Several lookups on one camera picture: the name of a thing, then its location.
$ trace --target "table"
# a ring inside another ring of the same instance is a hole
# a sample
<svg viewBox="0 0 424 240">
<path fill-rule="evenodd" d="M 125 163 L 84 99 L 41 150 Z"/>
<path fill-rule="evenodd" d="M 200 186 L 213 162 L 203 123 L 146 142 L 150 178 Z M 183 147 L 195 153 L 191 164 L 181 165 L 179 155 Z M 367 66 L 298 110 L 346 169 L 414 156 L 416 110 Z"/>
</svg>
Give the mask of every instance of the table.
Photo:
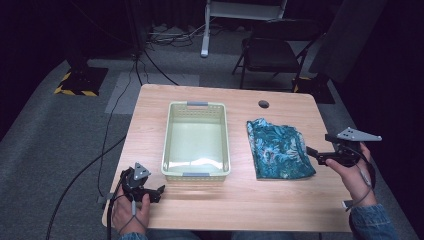
<svg viewBox="0 0 424 240">
<path fill-rule="evenodd" d="M 269 108 L 260 108 L 260 100 L 268 101 Z M 171 101 L 226 105 L 231 173 L 224 182 L 167 182 L 161 173 Z M 334 151 L 324 140 L 325 126 L 310 95 L 149 84 L 141 88 L 111 192 L 121 171 L 140 162 L 152 173 L 145 187 L 166 185 L 160 203 L 151 205 L 150 228 L 350 231 L 348 213 L 341 206 L 342 200 L 350 199 L 349 193 L 337 173 L 319 166 L 314 158 L 310 159 L 317 173 L 309 179 L 256 180 L 246 121 L 260 117 L 295 126 L 312 148 Z"/>
<path fill-rule="evenodd" d="M 205 32 L 203 33 L 202 51 L 200 56 L 209 55 L 209 23 L 210 17 L 241 18 L 252 20 L 271 20 L 282 18 L 287 0 L 282 0 L 279 6 L 243 4 L 232 2 L 217 2 L 208 0 L 205 7 Z"/>
</svg>

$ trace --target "teal patterned fabric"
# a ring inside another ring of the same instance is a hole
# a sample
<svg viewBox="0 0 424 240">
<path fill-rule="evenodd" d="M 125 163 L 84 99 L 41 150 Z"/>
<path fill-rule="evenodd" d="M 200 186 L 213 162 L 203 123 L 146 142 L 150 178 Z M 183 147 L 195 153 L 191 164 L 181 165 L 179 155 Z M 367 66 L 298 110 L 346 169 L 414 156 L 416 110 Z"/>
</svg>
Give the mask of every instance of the teal patterned fabric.
<svg viewBox="0 0 424 240">
<path fill-rule="evenodd" d="M 300 179 L 314 175 L 302 134 L 259 118 L 247 122 L 256 178 Z"/>
</svg>

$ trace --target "chair backrest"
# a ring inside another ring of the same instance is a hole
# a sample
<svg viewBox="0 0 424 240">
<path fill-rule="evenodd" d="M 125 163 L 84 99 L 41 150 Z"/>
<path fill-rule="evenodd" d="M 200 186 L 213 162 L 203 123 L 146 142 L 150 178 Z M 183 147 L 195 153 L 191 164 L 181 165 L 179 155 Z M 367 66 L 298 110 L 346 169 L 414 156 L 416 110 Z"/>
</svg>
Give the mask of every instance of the chair backrest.
<svg viewBox="0 0 424 240">
<path fill-rule="evenodd" d="M 321 34 L 321 25 L 314 20 L 273 19 L 254 26 L 251 38 L 312 41 Z"/>
</svg>

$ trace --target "blue denim jacket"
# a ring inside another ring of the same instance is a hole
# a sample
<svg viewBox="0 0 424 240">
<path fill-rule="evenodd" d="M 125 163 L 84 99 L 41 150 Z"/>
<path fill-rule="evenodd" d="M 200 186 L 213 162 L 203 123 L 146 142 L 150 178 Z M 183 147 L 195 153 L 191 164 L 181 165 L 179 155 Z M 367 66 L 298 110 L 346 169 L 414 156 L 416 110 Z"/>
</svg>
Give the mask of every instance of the blue denim jacket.
<svg viewBox="0 0 424 240">
<path fill-rule="evenodd" d="M 381 204 L 367 207 L 354 207 L 351 210 L 351 214 L 352 223 L 362 238 L 379 240 L 399 239 L 386 210 Z M 268 232 L 262 232 L 260 237 L 257 237 L 258 232 L 255 233 L 255 239 L 269 239 L 267 237 Z M 128 233 L 121 236 L 119 240 L 147 240 L 147 237 L 139 233 Z"/>
</svg>

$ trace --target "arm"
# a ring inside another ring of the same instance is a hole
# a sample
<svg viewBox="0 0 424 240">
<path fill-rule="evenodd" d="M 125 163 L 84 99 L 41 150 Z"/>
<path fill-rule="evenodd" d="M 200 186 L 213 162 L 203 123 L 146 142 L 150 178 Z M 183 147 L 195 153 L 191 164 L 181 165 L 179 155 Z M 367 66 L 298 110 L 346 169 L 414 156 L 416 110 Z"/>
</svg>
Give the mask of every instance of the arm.
<svg viewBox="0 0 424 240">
<path fill-rule="evenodd" d="M 361 144 L 361 150 L 370 160 L 370 151 L 364 144 Z M 352 197 L 354 205 L 350 220 L 353 233 L 360 239 L 398 239 L 384 207 L 377 203 L 374 191 L 366 184 L 371 178 L 365 161 L 361 159 L 357 166 L 350 168 L 332 159 L 327 159 L 326 164 L 340 175 Z"/>
<path fill-rule="evenodd" d="M 113 227 L 121 235 L 120 240 L 147 240 L 145 236 L 149 225 L 150 199 L 145 194 L 142 199 L 141 209 L 124 196 L 122 187 L 119 188 L 119 196 L 114 203 L 112 212 Z"/>
</svg>

